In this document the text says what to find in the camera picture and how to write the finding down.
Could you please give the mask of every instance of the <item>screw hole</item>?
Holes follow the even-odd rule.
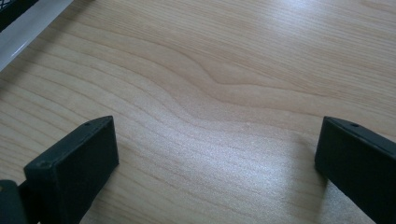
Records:
[[[50,162],[49,161],[40,161],[37,163],[37,166],[42,167],[42,168],[50,167]]]

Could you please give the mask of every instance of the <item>black mesh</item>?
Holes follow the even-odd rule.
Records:
[[[15,0],[0,0],[0,11]]]
[[[0,32],[38,0],[0,0]]]

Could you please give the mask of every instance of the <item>black rubber pad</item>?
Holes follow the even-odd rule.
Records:
[[[119,164],[112,117],[91,120],[24,167],[43,201],[42,224],[79,223]]]
[[[315,165],[376,223],[396,223],[396,144],[346,120],[325,117]]]
[[[0,223],[27,224],[17,184],[0,180]]]

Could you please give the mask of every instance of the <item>black clamp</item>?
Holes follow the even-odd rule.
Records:
[[[396,223],[396,144],[356,123],[325,117],[315,165],[376,223]]]
[[[79,223],[118,164],[113,118],[88,121],[29,162],[20,186],[0,181],[0,223]]]

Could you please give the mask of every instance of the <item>light wood surface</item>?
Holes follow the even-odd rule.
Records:
[[[396,140],[396,2],[76,0],[0,73],[0,179],[105,115],[81,223],[373,223],[314,156],[325,115]]]

